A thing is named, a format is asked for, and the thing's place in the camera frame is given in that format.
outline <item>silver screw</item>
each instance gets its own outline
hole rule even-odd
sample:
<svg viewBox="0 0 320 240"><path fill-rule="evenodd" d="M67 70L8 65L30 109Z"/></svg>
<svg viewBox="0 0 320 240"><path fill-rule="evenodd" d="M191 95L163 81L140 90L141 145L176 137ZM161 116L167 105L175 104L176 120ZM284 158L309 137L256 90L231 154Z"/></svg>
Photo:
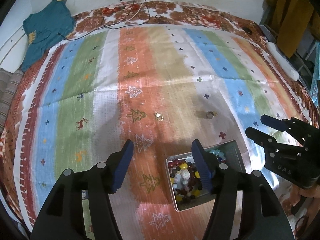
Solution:
<svg viewBox="0 0 320 240"><path fill-rule="evenodd" d="M222 170L226 170L228 168L228 165L226 165L225 163L220 163L219 168Z"/></svg>
<svg viewBox="0 0 320 240"><path fill-rule="evenodd" d="M252 173L253 173L253 175L256 176L256 177L260 177L260 176L261 176L261 172L260 172L260 171L257 171L257 170L254 170Z"/></svg>
<svg viewBox="0 0 320 240"><path fill-rule="evenodd" d="M71 174L71 172L72 171L70 169L66 169L66 170L64 170L63 175L64 176L69 176Z"/></svg>
<svg viewBox="0 0 320 240"><path fill-rule="evenodd" d="M97 164L98 169L103 169L105 166L107 166L105 162L100 162Z"/></svg>

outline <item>metal tray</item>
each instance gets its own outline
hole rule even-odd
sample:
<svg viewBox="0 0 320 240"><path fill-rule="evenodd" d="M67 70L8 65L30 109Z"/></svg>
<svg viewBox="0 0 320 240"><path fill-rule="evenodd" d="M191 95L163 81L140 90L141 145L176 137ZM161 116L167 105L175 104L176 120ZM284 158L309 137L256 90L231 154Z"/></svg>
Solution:
<svg viewBox="0 0 320 240"><path fill-rule="evenodd" d="M209 150L217 150L217 149L219 149L221 152L224 152L225 157L226 157L226 164L228 166L230 166L231 168L233 168L236 171L245 172L245 167L244 167L243 160L241 158L241 153L239 151L239 147L238 147L235 140L228 141L228 142L225 142L222 144L217 144L214 146L210 146L210 147L205 148L204 150L209 151ZM172 201L173 201L173 205L174 205L175 210L178 212L188 210L190 208L193 208L198 205L209 202L211 200L214 200L215 195L209 194L208 191L206 191L205 189L202 189L201 194L198 197L196 197L195 199L192 199L189 203L183 203L183 202L177 203L176 202L174 191L173 191L171 180L170 180L170 171L168 169L168 163L175 160L175 159L178 159L178 160L184 159L184 160L186 160L186 162L194 163L191 152L174 155L174 156L168 157L166 160L165 165L166 165L168 186L170 187L171 197L172 197Z"/></svg>

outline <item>mustard yellow cloth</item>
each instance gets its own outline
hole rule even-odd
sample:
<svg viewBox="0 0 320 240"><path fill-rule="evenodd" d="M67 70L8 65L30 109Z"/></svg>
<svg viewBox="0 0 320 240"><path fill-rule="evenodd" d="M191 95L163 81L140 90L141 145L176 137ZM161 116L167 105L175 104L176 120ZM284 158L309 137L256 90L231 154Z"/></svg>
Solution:
<svg viewBox="0 0 320 240"><path fill-rule="evenodd" d="M310 31L320 38L320 17L309 0L266 0L275 8L269 26L278 33L277 46L287 56L296 51L310 23Z"/></svg>

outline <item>yellow bead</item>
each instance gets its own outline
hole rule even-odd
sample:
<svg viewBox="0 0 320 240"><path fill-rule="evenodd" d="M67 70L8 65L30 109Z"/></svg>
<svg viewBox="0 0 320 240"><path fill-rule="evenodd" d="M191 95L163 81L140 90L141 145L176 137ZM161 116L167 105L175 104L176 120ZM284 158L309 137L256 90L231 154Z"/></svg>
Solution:
<svg viewBox="0 0 320 240"><path fill-rule="evenodd" d="M196 189L194 192L192 192L192 195L195 195L195 197L198 197L200 195L200 190Z"/></svg>
<svg viewBox="0 0 320 240"><path fill-rule="evenodd" d="M183 163L183 164L180 165L180 168L181 168L182 170L185 170L185 169L188 168L188 164Z"/></svg>
<svg viewBox="0 0 320 240"><path fill-rule="evenodd" d="M178 195L178 196L176 196L176 201L177 201L177 202L182 201L182 197L181 197L181 196L179 196L179 195Z"/></svg>

